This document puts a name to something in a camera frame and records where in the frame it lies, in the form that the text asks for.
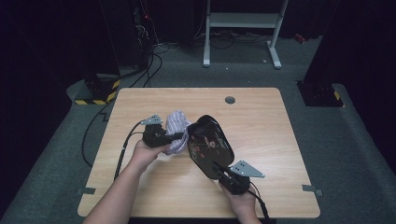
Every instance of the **metal bracket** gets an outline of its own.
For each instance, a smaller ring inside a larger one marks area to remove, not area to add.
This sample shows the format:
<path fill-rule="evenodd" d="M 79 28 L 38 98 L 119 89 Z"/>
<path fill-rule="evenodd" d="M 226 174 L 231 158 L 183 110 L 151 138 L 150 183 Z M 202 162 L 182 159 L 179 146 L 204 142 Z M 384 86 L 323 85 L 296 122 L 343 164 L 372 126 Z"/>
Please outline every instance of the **metal bracket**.
<path fill-rule="evenodd" d="M 245 161 L 239 161 L 236 165 L 230 167 L 230 171 L 241 176 L 265 178 L 265 175 L 262 172 L 258 171 Z"/>
<path fill-rule="evenodd" d="M 323 196 L 323 190 L 315 188 L 315 186 L 303 185 L 303 191 L 314 192 L 316 196 Z"/>
<path fill-rule="evenodd" d="M 153 115 L 149 117 L 148 119 L 143 120 L 140 124 L 142 125 L 150 125 L 150 124 L 162 124 L 163 121 L 161 120 L 160 116 L 158 115 Z"/>

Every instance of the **round hole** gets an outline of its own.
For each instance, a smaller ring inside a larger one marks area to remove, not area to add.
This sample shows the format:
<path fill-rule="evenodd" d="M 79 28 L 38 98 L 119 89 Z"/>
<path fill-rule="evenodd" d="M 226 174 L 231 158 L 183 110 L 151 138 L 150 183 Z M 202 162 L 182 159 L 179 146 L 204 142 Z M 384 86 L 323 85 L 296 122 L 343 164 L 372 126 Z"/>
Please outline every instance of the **round hole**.
<path fill-rule="evenodd" d="M 225 103 L 232 105 L 233 103 L 235 103 L 235 98 L 233 98 L 232 96 L 227 96 L 225 98 Z"/>

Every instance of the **dark background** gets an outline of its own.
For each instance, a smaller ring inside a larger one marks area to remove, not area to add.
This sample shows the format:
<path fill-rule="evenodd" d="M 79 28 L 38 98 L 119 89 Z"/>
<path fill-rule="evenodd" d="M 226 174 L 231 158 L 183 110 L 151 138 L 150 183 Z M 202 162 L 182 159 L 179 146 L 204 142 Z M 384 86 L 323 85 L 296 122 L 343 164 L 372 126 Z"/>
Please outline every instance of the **dark background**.
<path fill-rule="evenodd" d="M 191 42 L 202 19 L 203 1 L 155 1 L 157 5 L 147 2 L 159 35 Z M 264 2 L 213 1 L 212 8 L 270 12 L 280 6 L 277 1 Z M 87 74 L 101 72 L 99 65 L 117 70 L 116 52 L 109 50 L 111 34 L 98 3 L 92 1 L 92 11 L 96 12 L 92 15 L 77 1 L 1 2 L 1 216 L 67 114 L 72 104 L 66 95 L 67 87 Z M 313 63 L 323 58 L 326 63 L 313 68 L 312 81 L 346 86 L 368 132 L 394 170 L 395 6 L 387 0 L 341 1 L 338 8 L 337 3 L 290 1 L 280 36 L 292 38 L 300 34 L 310 39 L 324 35 Z M 96 18 L 93 23 L 88 22 L 91 29 L 82 29 L 86 21 L 71 22 L 70 18 L 77 18 L 66 13 L 66 8 Z M 179 13 L 171 13 L 176 8 Z M 178 29 L 172 30 L 170 27 L 176 27 L 175 22 L 179 21 Z M 185 34 L 178 35 L 183 26 Z M 91 41 L 84 42 L 78 34 L 90 36 L 87 38 Z M 88 56 L 93 51 L 105 52 L 96 53 L 105 60 L 93 60 Z"/>

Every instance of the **black handheld controller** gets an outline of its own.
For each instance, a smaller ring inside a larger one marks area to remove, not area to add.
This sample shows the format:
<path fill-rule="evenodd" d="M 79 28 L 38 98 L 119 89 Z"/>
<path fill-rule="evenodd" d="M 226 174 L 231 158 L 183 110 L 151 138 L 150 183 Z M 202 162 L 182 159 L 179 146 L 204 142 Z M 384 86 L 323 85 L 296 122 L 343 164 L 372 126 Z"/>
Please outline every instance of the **black handheld controller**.
<path fill-rule="evenodd" d="M 143 132 L 143 141 L 148 147 L 161 147 L 172 143 L 172 141 L 181 139 L 184 133 L 166 134 L 163 129 L 162 120 L 158 115 L 153 115 L 141 122 L 146 125 Z"/>

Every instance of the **black wall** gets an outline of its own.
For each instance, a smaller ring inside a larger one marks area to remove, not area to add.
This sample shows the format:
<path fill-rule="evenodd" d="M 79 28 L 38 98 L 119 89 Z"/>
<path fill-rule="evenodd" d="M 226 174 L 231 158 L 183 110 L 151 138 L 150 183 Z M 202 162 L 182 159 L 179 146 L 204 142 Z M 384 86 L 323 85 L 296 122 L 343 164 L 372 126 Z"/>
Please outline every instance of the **black wall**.
<path fill-rule="evenodd" d="M 0 217 L 69 111 L 66 88 L 81 79 L 59 10 L 50 0 L 0 3 Z"/>
<path fill-rule="evenodd" d="M 396 172 L 396 6 L 389 0 L 339 1 L 304 78 L 344 84 L 367 131 Z"/>

